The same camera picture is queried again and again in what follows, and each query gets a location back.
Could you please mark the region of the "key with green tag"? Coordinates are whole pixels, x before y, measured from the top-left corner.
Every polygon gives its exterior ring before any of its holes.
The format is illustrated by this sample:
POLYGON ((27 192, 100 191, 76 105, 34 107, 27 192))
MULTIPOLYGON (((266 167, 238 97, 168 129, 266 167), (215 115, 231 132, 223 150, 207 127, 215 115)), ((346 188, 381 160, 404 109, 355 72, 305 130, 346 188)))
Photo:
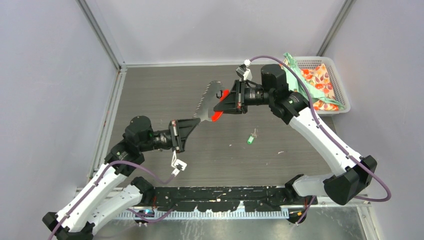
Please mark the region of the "key with green tag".
POLYGON ((258 130, 255 128, 253 133, 250 134, 246 142, 249 145, 251 145, 257 137, 258 137, 258 130))

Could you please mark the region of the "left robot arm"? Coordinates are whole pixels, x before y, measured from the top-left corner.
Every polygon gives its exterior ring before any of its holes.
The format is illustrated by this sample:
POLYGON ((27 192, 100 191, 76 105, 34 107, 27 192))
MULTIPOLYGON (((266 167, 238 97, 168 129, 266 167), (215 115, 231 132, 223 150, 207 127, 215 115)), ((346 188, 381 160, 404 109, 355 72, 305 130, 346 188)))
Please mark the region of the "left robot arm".
POLYGON ((143 177, 134 178, 118 195, 106 196, 136 169, 151 175, 161 184, 168 184, 187 164, 177 155, 185 151, 189 135, 201 119, 174 119, 165 130, 153 130, 151 120, 144 115, 135 116, 125 128, 122 140, 110 149, 104 163, 87 185, 64 208, 48 212, 42 218, 50 230, 48 239, 91 240, 110 220, 124 210, 139 204, 148 207, 153 202, 153 186, 143 177), (171 150, 172 173, 167 180, 142 166, 144 152, 171 150))

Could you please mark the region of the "red handled metal keyring holder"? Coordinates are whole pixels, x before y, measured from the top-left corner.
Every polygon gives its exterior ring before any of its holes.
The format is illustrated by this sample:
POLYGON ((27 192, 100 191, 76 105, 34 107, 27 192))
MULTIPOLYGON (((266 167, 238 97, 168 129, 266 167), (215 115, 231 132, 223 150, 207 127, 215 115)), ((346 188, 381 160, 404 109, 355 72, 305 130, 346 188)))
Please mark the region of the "red handled metal keyring holder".
POLYGON ((224 89, 221 81, 214 80, 208 83, 194 111, 193 118, 199 118, 201 122, 212 122, 212 116, 215 114, 213 108, 220 100, 217 94, 224 89))

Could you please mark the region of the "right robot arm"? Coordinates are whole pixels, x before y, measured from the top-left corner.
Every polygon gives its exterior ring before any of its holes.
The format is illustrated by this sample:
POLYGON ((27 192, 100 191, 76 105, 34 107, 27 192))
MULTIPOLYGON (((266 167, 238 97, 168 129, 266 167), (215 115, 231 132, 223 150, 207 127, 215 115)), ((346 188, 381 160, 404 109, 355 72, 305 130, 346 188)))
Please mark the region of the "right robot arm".
POLYGON ((223 114, 245 114, 249 106, 267 105, 271 112, 300 133, 317 150, 331 172, 324 175, 299 174, 286 183, 285 198, 291 205, 299 205, 306 196, 327 196, 345 205, 369 186, 377 161, 361 156, 350 149, 316 114, 309 101, 299 92, 289 89, 286 71, 279 64, 261 68, 261 84, 254 85, 245 65, 237 68, 240 79, 224 90, 214 106, 213 120, 223 114))

